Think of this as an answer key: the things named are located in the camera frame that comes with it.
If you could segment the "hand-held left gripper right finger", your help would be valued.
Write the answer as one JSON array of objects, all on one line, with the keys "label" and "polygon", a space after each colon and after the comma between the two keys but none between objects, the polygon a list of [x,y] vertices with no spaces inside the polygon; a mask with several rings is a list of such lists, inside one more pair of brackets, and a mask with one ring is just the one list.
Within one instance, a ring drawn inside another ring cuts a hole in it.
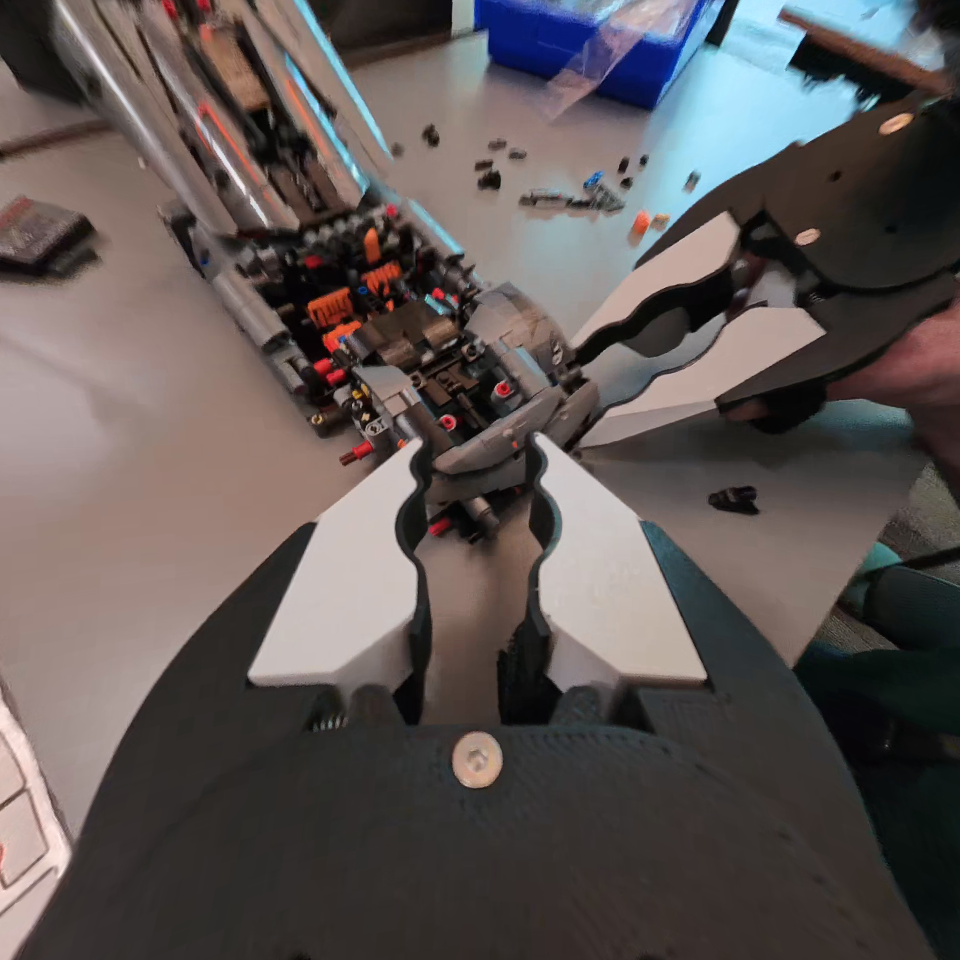
[{"label": "hand-held left gripper right finger", "polygon": [[547,724],[564,698],[609,721],[641,687],[700,690],[709,673],[640,517],[545,433],[526,466],[532,564],[524,617],[498,657],[504,724]]}]

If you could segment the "person's right forearm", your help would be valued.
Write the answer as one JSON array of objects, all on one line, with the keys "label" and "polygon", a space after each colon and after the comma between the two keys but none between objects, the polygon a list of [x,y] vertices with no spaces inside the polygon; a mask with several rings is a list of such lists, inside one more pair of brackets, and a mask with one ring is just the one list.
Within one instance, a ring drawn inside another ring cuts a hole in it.
[{"label": "person's right forearm", "polygon": [[959,404],[914,406],[907,409],[917,444],[959,497]]}]

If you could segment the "white keyboard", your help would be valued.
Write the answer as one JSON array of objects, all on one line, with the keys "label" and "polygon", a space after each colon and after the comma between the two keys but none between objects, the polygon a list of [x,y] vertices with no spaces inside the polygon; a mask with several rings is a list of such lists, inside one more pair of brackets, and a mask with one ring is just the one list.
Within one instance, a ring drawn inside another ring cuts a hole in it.
[{"label": "white keyboard", "polygon": [[49,905],[72,844],[33,745],[1,688],[1,957],[13,959]]}]

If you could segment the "long wooden desk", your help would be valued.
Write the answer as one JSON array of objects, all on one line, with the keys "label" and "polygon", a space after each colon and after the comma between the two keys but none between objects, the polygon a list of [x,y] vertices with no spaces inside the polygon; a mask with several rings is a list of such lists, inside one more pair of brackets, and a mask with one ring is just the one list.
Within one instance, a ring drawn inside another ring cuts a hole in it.
[{"label": "long wooden desk", "polygon": [[919,66],[903,54],[855,39],[790,6],[783,7],[776,19],[801,31],[789,66],[808,81],[846,81],[856,88],[861,103],[893,103],[914,95],[933,100],[954,96],[955,82],[943,68]]}]

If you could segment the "dark grey lego beam assembly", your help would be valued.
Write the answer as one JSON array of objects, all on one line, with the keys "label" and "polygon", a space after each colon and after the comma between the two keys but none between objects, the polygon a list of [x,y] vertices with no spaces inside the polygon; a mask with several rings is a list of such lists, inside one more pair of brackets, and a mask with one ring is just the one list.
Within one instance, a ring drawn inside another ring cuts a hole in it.
[{"label": "dark grey lego beam assembly", "polygon": [[617,213],[625,202],[618,193],[601,180],[588,180],[582,186],[582,194],[574,196],[561,191],[533,189],[521,195],[518,205],[535,210],[582,210]]}]

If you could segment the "blue plastic bin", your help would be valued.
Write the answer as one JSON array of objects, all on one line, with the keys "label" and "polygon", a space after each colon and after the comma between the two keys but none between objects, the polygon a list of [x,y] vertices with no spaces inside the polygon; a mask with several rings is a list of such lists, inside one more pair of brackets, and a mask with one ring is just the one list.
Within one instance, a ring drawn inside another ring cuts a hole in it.
[{"label": "blue plastic bin", "polygon": [[474,27],[503,66],[545,79],[546,116],[589,94],[653,110],[738,2],[475,1]]}]

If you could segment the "scattered black lego pieces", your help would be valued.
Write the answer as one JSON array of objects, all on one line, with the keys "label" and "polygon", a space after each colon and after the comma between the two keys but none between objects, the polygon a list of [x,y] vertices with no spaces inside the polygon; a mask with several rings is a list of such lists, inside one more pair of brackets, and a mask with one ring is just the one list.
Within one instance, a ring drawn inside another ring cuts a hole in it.
[{"label": "scattered black lego pieces", "polygon": [[[421,134],[421,139],[431,148],[436,148],[439,146],[439,134],[436,126],[430,125],[426,126]],[[390,155],[397,159],[404,154],[404,145],[401,142],[393,141],[389,143]],[[527,151],[520,148],[510,148],[508,142],[503,138],[494,139],[489,142],[488,150],[492,152],[497,151],[507,151],[507,157],[512,162],[520,162],[526,159]],[[650,162],[650,154],[644,153],[640,155],[634,166],[636,170],[642,171],[646,169]],[[629,157],[623,157],[619,162],[617,167],[617,175],[619,177],[618,186],[623,189],[629,189],[634,179],[631,176],[628,176],[627,173],[631,170],[631,160]],[[480,173],[478,177],[477,186],[481,190],[498,190],[502,186],[502,174],[495,168],[495,162],[491,158],[484,158],[475,161],[474,171]],[[685,191],[691,191],[699,184],[699,181],[702,179],[702,174],[696,170],[691,171],[684,182],[683,189]]]}]

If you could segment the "teal chair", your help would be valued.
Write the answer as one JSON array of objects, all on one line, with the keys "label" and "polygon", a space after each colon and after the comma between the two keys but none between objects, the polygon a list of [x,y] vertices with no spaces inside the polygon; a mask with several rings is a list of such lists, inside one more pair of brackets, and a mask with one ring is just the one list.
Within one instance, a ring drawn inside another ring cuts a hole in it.
[{"label": "teal chair", "polygon": [[875,542],[841,592],[840,608],[891,642],[958,637],[958,582],[934,573],[958,566],[959,547],[902,558]]}]

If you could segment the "grey lego car model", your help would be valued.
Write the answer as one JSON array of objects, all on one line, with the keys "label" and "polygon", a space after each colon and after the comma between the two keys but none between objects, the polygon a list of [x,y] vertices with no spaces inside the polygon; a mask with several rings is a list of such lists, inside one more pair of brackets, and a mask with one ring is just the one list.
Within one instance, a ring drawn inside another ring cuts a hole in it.
[{"label": "grey lego car model", "polygon": [[598,403],[556,323],[385,175],[384,138],[313,2],[53,2],[57,54],[174,193],[196,273],[349,465],[422,439],[430,532],[498,533],[527,437]]}]

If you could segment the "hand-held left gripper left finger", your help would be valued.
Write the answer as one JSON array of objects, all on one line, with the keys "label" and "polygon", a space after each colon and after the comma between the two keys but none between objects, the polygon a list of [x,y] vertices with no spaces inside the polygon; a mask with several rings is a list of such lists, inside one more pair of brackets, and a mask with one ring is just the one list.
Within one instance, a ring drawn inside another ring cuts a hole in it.
[{"label": "hand-held left gripper left finger", "polygon": [[420,722],[432,653],[426,570],[431,450],[408,440],[314,521],[247,679],[257,688],[322,686],[343,702],[384,688]]}]

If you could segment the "person's right hand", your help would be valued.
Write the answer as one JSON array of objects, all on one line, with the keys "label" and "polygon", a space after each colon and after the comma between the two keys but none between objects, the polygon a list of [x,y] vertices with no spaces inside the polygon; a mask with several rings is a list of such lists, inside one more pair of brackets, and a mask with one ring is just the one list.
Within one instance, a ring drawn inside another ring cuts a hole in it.
[{"label": "person's right hand", "polygon": [[868,366],[828,385],[825,396],[910,414],[958,411],[959,302],[909,329]]}]

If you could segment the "clear plastic bag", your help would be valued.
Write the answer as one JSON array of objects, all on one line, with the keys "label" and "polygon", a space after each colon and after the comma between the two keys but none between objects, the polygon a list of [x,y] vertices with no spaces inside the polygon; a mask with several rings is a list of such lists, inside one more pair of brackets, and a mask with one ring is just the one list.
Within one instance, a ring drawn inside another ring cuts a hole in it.
[{"label": "clear plastic bag", "polygon": [[543,117],[552,122],[594,94],[618,66],[640,48],[671,54],[682,45],[698,6],[694,1],[606,2],[596,13],[592,34],[539,96]]}]

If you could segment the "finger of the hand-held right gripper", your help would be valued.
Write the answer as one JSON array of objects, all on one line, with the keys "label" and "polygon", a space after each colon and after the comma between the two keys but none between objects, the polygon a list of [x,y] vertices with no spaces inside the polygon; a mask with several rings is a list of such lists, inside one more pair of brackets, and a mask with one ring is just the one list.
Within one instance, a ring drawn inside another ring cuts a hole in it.
[{"label": "finger of the hand-held right gripper", "polygon": [[716,412],[729,390],[825,336],[799,307],[754,306],[730,321],[709,348],[689,363],[654,376],[633,399],[610,406],[577,448],[614,445]]},{"label": "finger of the hand-held right gripper", "polygon": [[576,362],[585,366],[616,345],[658,358],[724,313],[741,234],[725,212],[633,269],[572,336]]}]

